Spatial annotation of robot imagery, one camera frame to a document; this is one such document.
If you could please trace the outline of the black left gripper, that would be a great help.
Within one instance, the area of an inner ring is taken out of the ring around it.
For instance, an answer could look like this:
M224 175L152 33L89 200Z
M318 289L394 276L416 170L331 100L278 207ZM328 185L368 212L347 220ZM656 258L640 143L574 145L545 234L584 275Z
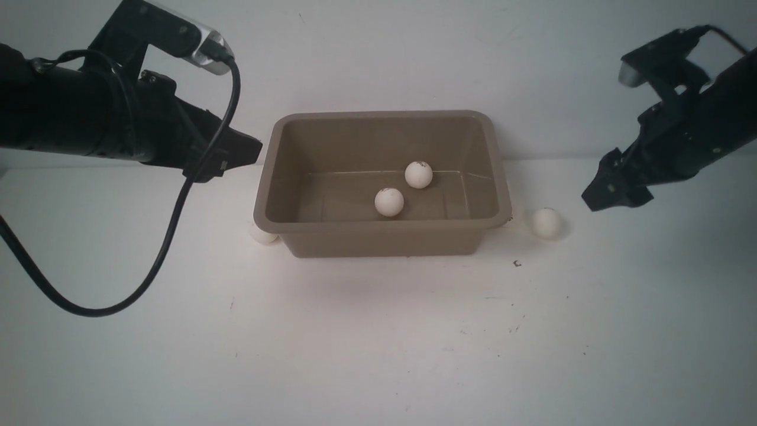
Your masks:
M196 181L222 177L227 170L255 164L263 143L237 130L224 130L200 166L222 120L208 110L176 97L177 84L168 76L141 71L135 84L140 113L154 156L148 166L173 168L185 178L198 172Z

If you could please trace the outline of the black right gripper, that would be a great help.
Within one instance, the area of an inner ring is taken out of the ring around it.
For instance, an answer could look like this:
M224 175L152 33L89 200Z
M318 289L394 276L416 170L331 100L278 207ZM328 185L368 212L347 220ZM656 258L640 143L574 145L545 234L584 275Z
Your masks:
M636 141L624 153L605 154L582 192L589 210L644 206L654 199L647 186L687 180L719 161L719 148L706 135L716 109L714 98L697 98L659 101L644 111Z

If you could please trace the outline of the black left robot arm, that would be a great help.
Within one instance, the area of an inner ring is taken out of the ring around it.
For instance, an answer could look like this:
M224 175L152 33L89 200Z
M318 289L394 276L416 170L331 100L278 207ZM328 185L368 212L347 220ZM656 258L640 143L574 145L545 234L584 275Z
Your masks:
M217 118L176 97L173 80L130 75L100 51L26 59L2 45L2 147L177 168L205 183L224 174L222 161L254 164L262 149L230 129L241 93L231 71L229 111Z

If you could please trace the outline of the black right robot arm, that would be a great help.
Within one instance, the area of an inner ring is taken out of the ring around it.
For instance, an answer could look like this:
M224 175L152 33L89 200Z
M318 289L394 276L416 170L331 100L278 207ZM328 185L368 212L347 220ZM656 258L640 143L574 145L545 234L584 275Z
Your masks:
M755 52L714 82L680 54L628 54L623 81L647 83L659 102L641 114L640 135L613 162L612 192L689 180L755 139Z

